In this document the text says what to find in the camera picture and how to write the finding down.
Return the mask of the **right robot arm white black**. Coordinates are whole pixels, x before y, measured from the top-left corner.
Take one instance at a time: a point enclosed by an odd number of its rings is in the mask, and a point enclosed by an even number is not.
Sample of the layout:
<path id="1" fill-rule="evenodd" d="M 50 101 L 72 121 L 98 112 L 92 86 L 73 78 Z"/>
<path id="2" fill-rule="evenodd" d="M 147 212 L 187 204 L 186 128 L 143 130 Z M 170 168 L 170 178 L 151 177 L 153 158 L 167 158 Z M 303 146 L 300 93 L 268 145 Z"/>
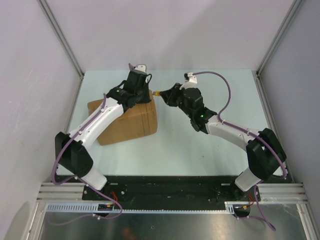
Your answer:
<path id="1" fill-rule="evenodd" d="M 271 129 L 258 131 L 219 119 L 216 112 L 205 107 L 201 91 L 195 87 L 183 88 L 176 83 L 168 90 L 153 92 L 153 95 L 161 97 L 166 105 L 181 109 L 197 132 L 220 137 L 246 152 L 248 168 L 230 188 L 235 200 L 242 201 L 251 187 L 267 181 L 278 168 L 284 178 L 287 176 L 284 167 L 287 155 Z"/>

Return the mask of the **brown cardboard express box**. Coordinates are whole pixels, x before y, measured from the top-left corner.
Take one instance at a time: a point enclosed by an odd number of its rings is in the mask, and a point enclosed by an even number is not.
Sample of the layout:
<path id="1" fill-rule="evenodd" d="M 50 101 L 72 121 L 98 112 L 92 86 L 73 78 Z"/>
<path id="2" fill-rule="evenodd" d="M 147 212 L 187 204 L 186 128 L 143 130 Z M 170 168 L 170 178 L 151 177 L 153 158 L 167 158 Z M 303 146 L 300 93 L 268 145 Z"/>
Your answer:
<path id="1" fill-rule="evenodd" d="M 146 137 L 157 132 L 157 111 L 155 100 L 151 96 L 149 103 L 139 103 L 128 109 L 123 115 L 114 121 L 107 121 L 94 128 L 85 131 L 83 145 L 90 147 L 94 141 L 101 146 L 120 143 L 141 137 Z"/>

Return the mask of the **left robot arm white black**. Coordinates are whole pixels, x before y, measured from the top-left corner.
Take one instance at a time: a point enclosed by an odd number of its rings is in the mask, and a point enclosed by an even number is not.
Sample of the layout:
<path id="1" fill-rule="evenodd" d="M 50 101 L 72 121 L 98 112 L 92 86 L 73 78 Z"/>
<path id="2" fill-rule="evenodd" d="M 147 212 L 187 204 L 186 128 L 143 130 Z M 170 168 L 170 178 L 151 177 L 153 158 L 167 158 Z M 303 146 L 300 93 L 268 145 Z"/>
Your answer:
<path id="1" fill-rule="evenodd" d="M 102 103 L 83 123 L 69 133 L 59 132 L 55 136 L 56 157 L 51 173 L 55 185 L 59 185 L 55 179 L 57 167 L 62 166 L 72 173 L 72 177 L 93 187 L 93 194 L 98 199 L 105 200 L 110 196 L 108 180 L 94 166 L 88 150 L 99 135 L 128 109 L 150 102 L 151 79 L 152 74 L 147 73 L 146 65 L 131 66 L 127 79 L 105 93 Z"/>

